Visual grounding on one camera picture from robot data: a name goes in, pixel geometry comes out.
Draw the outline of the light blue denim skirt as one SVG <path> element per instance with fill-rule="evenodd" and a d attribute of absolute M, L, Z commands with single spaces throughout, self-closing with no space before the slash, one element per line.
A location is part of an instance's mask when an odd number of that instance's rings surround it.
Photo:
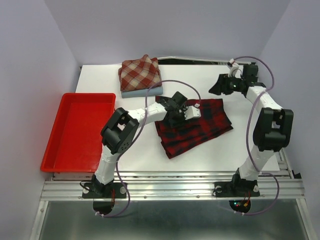
<path fill-rule="evenodd" d="M 150 89 L 147 93 L 148 89 L 139 89 L 139 90 L 132 90 L 132 91 L 124 91 L 121 92 L 121 97 L 123 99 L 126 98 L 139 98 L 139 97 L 145 97 L 146 94 L 147 96 L 159 96 L 163 94 L 163 87 L 162 86 L 158 86 L 158 87 L 154 87 L 152 89 Z"/>

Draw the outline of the red navy plaid skirt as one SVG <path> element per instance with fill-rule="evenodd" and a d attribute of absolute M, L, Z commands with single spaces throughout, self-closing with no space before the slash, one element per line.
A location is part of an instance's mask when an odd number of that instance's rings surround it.
<path fill-rule="evenodd" d="M 221 98 L 202 99 L 199 110 L 200 118 L 193 118 L 182 126 L 172 128 L 164 120 L 155 122 L 161 145 L 169 159 L 233 129 Z"/>

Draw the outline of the red cream plaid skirt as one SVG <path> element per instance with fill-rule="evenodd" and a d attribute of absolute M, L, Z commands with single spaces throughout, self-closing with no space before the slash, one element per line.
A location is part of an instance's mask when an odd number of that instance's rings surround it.
<path fill-rule="evenodd" d="M 158 59 L 145 54 L 139 59 L 125 60 L 118 69 L 118 78 L 121 92 L 147 89 L 162 80 Z"/>

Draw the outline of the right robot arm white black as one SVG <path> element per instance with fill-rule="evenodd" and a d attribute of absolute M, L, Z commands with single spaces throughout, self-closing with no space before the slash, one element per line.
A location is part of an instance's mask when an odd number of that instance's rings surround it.
<path fill-rule="evenodd" d="M 213 195 L 218 198 L 258 197 L 258 177 L 268 160 L 290 142 L 294 113 L 277 104 L 268 94 L 266 86 L 258 81 L 258 66 L 245 64 L 243 69 L 231 60 L 229 73 L 220 74 L 216 84 L 209 90 L 214 95 L 230 95 L 239 92 L 252 103 L 252 111 L 259 116 L 255 124 L 252 140 L 248 147 L 248 157 L 236 170 L 231 181 L 214 183 Z"/>

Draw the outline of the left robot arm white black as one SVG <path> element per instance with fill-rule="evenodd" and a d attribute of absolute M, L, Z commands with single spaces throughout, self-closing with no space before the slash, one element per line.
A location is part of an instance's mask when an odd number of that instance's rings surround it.
<path fill-rule="evenodd" d="M 111 193 L 119 156 L 130 148 L 137 130 L 144 125 L 165 120 L 176 127 L 199 117 L 199 110 L 186 106 L 186 102 L 187 98 L 177 91 L 173 97 L 161 97 L 144 108 L 129 111 L 117 108 L 101 130 L 102 153 L 89 190 L 102 198 Z"/>

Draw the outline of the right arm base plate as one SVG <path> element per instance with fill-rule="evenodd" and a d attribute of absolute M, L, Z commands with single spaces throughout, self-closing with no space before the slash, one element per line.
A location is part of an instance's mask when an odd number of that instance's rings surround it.
<path fill-rule="evenodd" d="M 258 182 L 241 181 L 233 183 L 231 181 L 217 181 L 214 183 L 214 192 L 217 198 L 242 198 L 242 197 L 259 197 L 260 191 Z"/>

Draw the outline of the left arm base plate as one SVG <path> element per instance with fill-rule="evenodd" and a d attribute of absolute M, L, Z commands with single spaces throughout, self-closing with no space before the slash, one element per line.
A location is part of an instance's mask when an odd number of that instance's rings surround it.
<path fill-rule="evenodd" d="M 120 182 L 112 182 L 97 190 L 89 181 L 81 181 L 83 199 L 125 199 L 127 190 Z"/>

